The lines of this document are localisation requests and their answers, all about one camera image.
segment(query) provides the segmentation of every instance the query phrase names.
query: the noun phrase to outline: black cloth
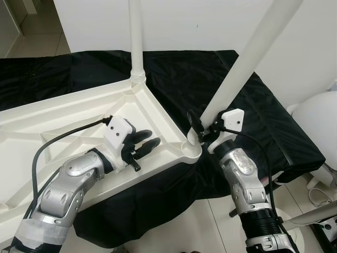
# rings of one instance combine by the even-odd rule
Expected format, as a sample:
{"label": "black cloth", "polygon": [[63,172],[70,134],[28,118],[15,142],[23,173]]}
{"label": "black cloth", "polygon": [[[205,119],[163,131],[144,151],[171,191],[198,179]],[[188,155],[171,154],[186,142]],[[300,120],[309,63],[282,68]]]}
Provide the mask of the black cloth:
{"label": "black cloth", "polygon": [[[201,115],[237,58],[234,51],[145,52],[146,85],[178,127],[187,133],[187,110]],[[90,51],[56,57],[0,60],[0,110],[130,77],[131,56],[123,51]],[[273,174],[289,182],[318,169],[324,156],[261,79],[253,74],[231,108],[245,111],[242,132],[267,149]],[[235,143],[267,176],[263,153],[238,136]],[[177,164],[86,210],[74,222],[78,236],[112,248],[138,239],[181,214],[194,200],[230,194],[217,162],[206,151],[195,164]]]}

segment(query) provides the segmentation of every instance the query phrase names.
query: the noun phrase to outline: robotic hand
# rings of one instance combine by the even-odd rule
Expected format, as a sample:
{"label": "robotic hand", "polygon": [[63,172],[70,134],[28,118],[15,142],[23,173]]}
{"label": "robotic hand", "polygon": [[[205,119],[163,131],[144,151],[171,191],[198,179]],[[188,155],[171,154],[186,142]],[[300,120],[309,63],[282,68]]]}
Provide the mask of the robotic hand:
{"label": "robotic hand", "polygon": [[263,185],[257,177],[252,159],[233,142],[242,129],[244,111],[222,111],[216,121],[205,130],[198,116],[188,111],[193,130],[200,142],[208,143],[208,152],[215,154],[226,180],[245,231],[247,252],[292,252],[298,249],[283,228]]}
{"label": "robotic hand", "polygon": [[99,123],[107,125],[104,143],[60,167],[58,176],[53,181],[50,179],[36,207],[27,212],[28,219],[22,220],[10,253],[59,252],[89,189],[105,174],[119,172],[128,164],[139,171],[141,167],[136,160],[160,143],[160,138],[154,138],[136,150],[137,143],[152,135],[150,130],[136,132],[128,120],[119,116],[110,116]]}

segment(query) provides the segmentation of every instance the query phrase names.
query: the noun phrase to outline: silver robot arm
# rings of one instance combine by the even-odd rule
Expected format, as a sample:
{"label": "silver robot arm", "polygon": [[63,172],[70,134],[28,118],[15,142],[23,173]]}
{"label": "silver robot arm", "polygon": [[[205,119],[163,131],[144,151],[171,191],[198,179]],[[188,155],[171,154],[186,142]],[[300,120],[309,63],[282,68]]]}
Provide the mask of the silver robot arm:
{"label": "silver robot arm", "polygon": [[249,253],[297,253],[297,247],[281,229],[280,218],[272,206],[259,178],[257,167],[247,154],[235,145],[235,133],[240,133],[244,112],[223,111],[207,130],[193,111],[188,112],[192,128],[200,142],[207,142],[208,152],[218,159],[231,187],[232,199],[245,231]]}
{"label": "silver robot arm", "polygon": [[135,150],[135,144],[150,137],[150,130],[136,132],[128,120],[114,116],[106,123],[104,143],[86,154],[71,158],[45,188],[36,208],[23,219],[13,240],[10,253],[47,252],[61,250],[84,195],[97,181],[111,171],[121,171],[130,164],[135,171],[141,167],[136,160],[150,153],[160,143],[159,138],[145,142]]}

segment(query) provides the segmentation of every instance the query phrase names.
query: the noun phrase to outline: white plastic tray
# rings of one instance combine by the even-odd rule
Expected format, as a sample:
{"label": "white plastic tray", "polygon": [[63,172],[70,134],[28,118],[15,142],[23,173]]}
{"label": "white plastic tray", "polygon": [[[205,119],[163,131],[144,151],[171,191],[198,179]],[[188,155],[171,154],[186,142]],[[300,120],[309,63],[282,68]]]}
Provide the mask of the white plastic tray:
{"label": "white plastic tray", "polygon": [[[160,145],[138,162],[112,172],[86,194],[81,209],[94,205],[177,163],[195,163],[201,147],[192,146],[145,84],[130,80],[20,106],[0,112],[0,249],[7,246],[32,200],[31,167],[37,149],[46,141],[102,117],[121,115],[136,129],[149,129]],[[101,124],[52,144],[37,165],[39,187],[66,160],[103,142]]]}

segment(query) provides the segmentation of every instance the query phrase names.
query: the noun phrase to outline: tiled floor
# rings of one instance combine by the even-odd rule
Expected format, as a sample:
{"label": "tiled floor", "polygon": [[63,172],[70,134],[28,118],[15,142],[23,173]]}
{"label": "tiled floor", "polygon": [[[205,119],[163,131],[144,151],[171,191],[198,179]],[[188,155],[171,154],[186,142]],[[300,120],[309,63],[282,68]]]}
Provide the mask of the tiled floor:
{"label": "tiled floor", "polygon": [[42,0],[37,15],[27,15],[20,28],[24,39],[9,57],[43,57],[70,53],[52,0]]}
{"label": "tiled floor", "polygon": [[[276,189],[276,207],[290,217],[313,210],[315,207],[309,202],[306,189],[310,179],[310,175],[304,175]],[[327,191],[334,200],[337,199],[335,191],[321,184],[317,187]],[[323,196],[316,197],[317,202],[323,200]],[[195,201],[172,221],[148,231],[139,240],[126,243],[125,247],[130,253],[180,253],[193,250],[201,253],[246,252],[240,219],[238,216],[229,217],[233,208],[231,196]],[[300,231],[304,240],[301,253],[323,253],[309,226],[301,227]],[[79,252],[79,247],[81,252],[111,252],[78,238],[71,229],[61,252]]]}

